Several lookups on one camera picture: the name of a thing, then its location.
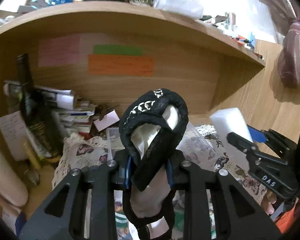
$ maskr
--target green sticky note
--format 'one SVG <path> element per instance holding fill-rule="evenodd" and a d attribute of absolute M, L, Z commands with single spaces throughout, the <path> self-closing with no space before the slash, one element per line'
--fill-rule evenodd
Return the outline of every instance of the green sticky note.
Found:
<path fill-rule="evenodd" d="M 136 46 L 115 44 L 94 45 L 93 54 L 142 56 L 142 49 Z"/>

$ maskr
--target pink paper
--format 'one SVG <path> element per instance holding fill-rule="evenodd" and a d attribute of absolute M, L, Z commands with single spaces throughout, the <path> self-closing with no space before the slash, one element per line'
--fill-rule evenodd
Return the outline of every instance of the pink paper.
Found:
<path fill-rule="evenodd" d="M 80 35 L 41 40 L 39 42 L 39 67 L 78 64 Z"/>
<path fill-rule="evenodd" d="M 114 123 L 118 122 L 119 120 L 120 119 L 117 113 L 113 110 L 109 114 L 106 114 L 101 121 L 98 119 L 95 120 L 93 123 L 100 132 L 103 129 L 109 127 L 110 125 L 113 125 Z"/>

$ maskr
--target yellow object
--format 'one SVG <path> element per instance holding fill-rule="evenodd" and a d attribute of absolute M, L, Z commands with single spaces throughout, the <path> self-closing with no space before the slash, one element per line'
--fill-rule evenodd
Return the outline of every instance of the yellow object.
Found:
<path fill-rule="evenodd" d="M 31 164 L 33 165 L 33 167 L 36 169 L 36 170 L 41 170 L 42 166 L 40 164 L 40 162 L 38 161 L 37 159 L 37 156 L 36 154 L 34 153 L 28 139 L 25 139 L 24 143 L 23 143 L 23 148 L 26 152 L 26 155 L 28 156 L 29 158 L 29 161 L 31 162 Z"/>

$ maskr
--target orange fabric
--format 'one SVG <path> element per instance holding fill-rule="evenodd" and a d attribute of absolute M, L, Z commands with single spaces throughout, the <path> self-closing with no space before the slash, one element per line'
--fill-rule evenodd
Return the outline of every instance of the orange fabric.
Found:
<path fill-rule="evenodd" d="M 285 233 L 289 227 L 293 224 L 294 221 L 294 209 L 293 207 L 290 211 L 286 212 L 277 222 L 276 226 L 279 228 L 280 232 Z"/>
<path fill-rule="evenodd" d="M 153 76 L 154 59 L 146 56 L 88 55 L 89 75 Z"/>

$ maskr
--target dark glass bottle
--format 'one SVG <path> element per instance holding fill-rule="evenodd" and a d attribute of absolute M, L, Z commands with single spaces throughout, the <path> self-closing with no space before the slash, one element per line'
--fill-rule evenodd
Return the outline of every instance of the dark glass bottle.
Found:
<path fill-rule="evenodd" d="M 63 150 L 61 136 L 52 119 L 51 111 L 45 104 L 43 95 L 34 89 L 28 54 L 18 56 L 17 67 L 22 87 L 21 115 L 28 129 L 51 153 L 52 158 L 48 161 L 52 163 L 58 162 Z"/>

